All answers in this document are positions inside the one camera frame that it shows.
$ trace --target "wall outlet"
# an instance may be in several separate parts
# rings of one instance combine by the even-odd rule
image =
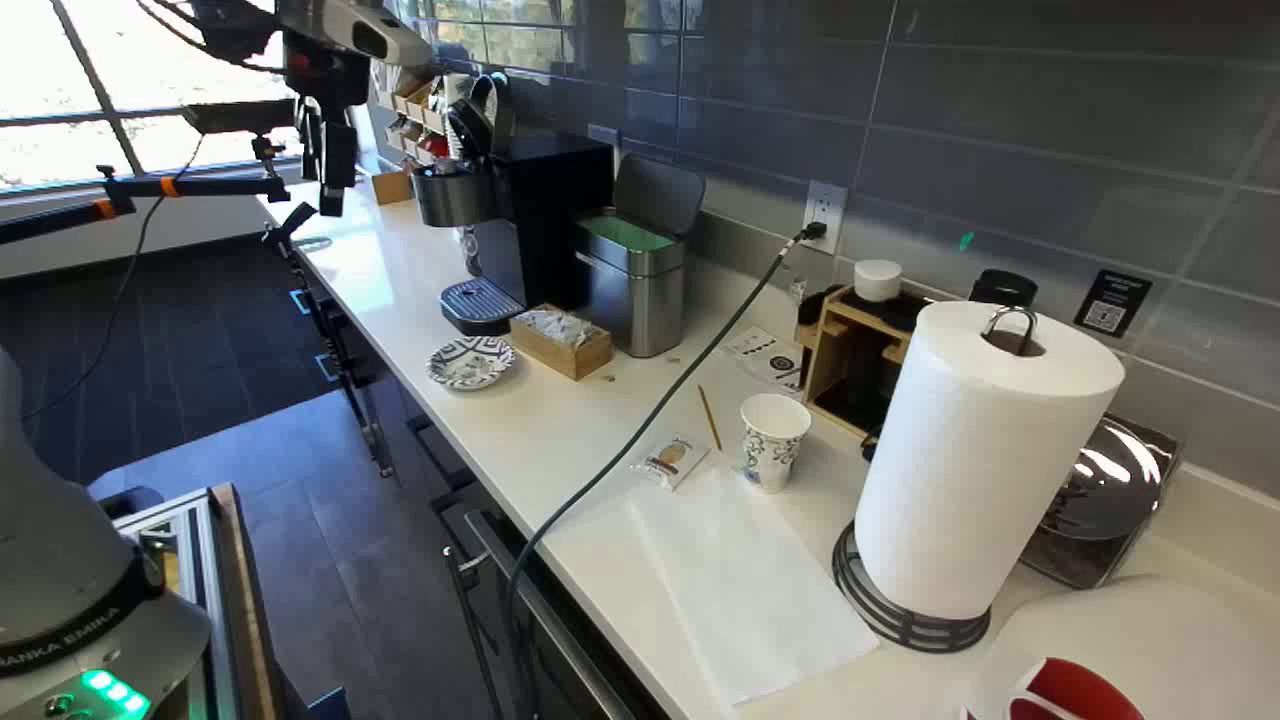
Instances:
[[[609,148],[619,148],[619,142],[622,142],[622,132],[613,127],[613,126],[586,126],[586,137],[592,137],[597,146],[609,146]]]
[[[841,221],[844,221],[844,202],[849,202],[849,187],[844,185],[820,185],[820,181],[809,181],[809,202],[802,202],[802,226],[827,226],[822,239],[816,248],[822,253],[834,253],[834,239],[841,239]]]

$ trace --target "black coffee machine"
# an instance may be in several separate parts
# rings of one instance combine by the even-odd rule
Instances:
[[[530,305],[586,302],[575,221],[613,206],[613,148],[560,132],[510,137],[490,156],[418,167],[416,198],[429,226],[472,228],[472,279],[448,284],[439,313],[466,336],[497,336]]]

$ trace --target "cord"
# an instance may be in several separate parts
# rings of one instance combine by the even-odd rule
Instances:
[[[732,325],[755,305],[755,296],[764,294],[764,284],[776,278],[776,269],[786,262],[786,253],[800,239],[820,239],[827,228],[822,226],[802,226],[764,269],[764,278],[755,279],[755,287],[746,294],[746,302],[722,322],[722,327],[706,339],[706,348],[674,375],[674,384],[651,404],[651,412],[639,420],[639,427],[622,441],[619,454],[609,457],[609,463],[583,486],[575,487],[521,548],[516,570],[510,570],[510,592],[506,599],[521,592],[521,578],[530,562],[530,548],[560,525],[560,517],[581,503],[637,443],[639,435],[651,427],[651,420],[673,404],[673,396],[685,390],[685,382],[718,348],[718,339],[732,332]]]
[[[178,167],[176,178],[184,178],[184,174],[197,164],[201,148],[204,148],[204,137],[197,137],[193,156],[184,162],[184,167]],[[142,221],[139,221],[139,228],[134,228],[130,255],[129,255],[129,264],[125,264],[125,273],[118,273],[118,279],[114,279],[114,287],[112,287],[108,327],[104,327],[104,339],[96,345],[93,362],[81,367],[81,375],[75,375],[69,390],[59,390],[56,396],[48,396],[48,399],[45,399],[38,408],[32,408],[25,420],[35,420],[35,416],[45,416],[52,404],[62,404],[62,399],[69,399],[71,394],[81,394],[81,390],[93,382],[93,372],[108,362],[108,348],[112,348],[112,339],[114,339],[114,325],[118,325],[118,317],[125,317],[125,296],[130,294],[134,264],[139,264],[139,255],[142,255],[142,248],[149,248],[152,215],[161,212],[165,202],[166,202],[166,198],[156,198],[156,206],[142,212]]]
[[[178,30],[171,30],[156,10],[149,10],[142,0],[134,0],[139,12],[149,12],[161,30],[166,30],[171,40],[210,56],[204,46],[197,46],[193,36],[184,36]],[[224,62],[224,63],[235,63],[235,67],[249,67],[249,72],[262,72],[262,78],[283,78],[283,67],[272,67],[272,63],[242,63],[242,62],[228,62],[228,56],[210,56],[210,62]]]

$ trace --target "wall tile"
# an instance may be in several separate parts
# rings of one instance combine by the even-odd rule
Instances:
[[[984,269],[1009,269],[1040,284],[1034,310],[1071,325],[1075,310],[1100,273],[1100,264],[1064,255],[1051,248],[1020,243],[1001,231],[974,231],[971,243],[956,243],[966,228],[943,215],[854,202],[851,215],[841,231],[844,255],[851,262],[894,262],[903,264],[909,279],[939,287],[949,296],[966,296],[971,279]],[[1096,336],[1110,348],[1129,348],[1136,327],[1147,322],[1156,305],[1147,302],[1125,339]]]
[[[1217,187],[909,132],[868,132],[868,198],[1171,273]]]
[[[1280,187],[1280,127],[1270,127],[1270,137],[1255,153],[1249,181]]]
[[[571,63],[571,46],[560,30],[485,30],[485,62],[506,67],[555,67]]]
[[[435,0],[435,20],[478,20],[485,0]]]
[[[1231,178],[1275,99],[1255,67],[894,48],[876,122]]]
[[[776,238],[793,238],[800,228],[800,206],[809,185],[758,174],[743,178],[706,162],[696,162],[693,167],[706,178],[703,212]]]
[[[661,31],[685,31],[693,30],[693,16],[699,12],[699,0],[622,0],[622,30],[661,30]]]
[[[510,107],[516,126],[544,126],[583,132],[592,122],[592,84],[544,78],[544,72],[510,72]]]
[[[703,40],[680,46],[680,92],[863,122],[872,107],[880,46],[780,46],[780,40]]]
[[[571,25],[575,0],[485,0],[485,20]]]
[[[673,146],[680,132],[680,95],[642,90],[597,90],[592,126],[613,126],[622,146]]]
[[[1280,404],[1280,310],[1171,287],[1136,358]]]
[[[882,40],[892,0],[685,0],[686,30],[706,40]]]
[[[1193,278],[1280,302],[1280,198],[1231,198]]]
[[[1267,0],[903,0],[903,46],[1081,48],[1280,62],[1280,4]]]
[[[859,148],[859,126],[680,99],[674,148],[786,181],[849,185]]]
[[[562,72],[581,79],[674,92],[680,40],[669,31],[575,31],[571,46],[575,63]]]
[[[1143,362],[1129,363],[1110,412],[1171,435],[1185,461],[1280,495],[1280,412]]]

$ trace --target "small plate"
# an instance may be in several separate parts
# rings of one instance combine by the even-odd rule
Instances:
[[[516,354],[503,336],[464,336],[433,358],[435,384],[453,394],[475,394],[498,384],[516,367]]]

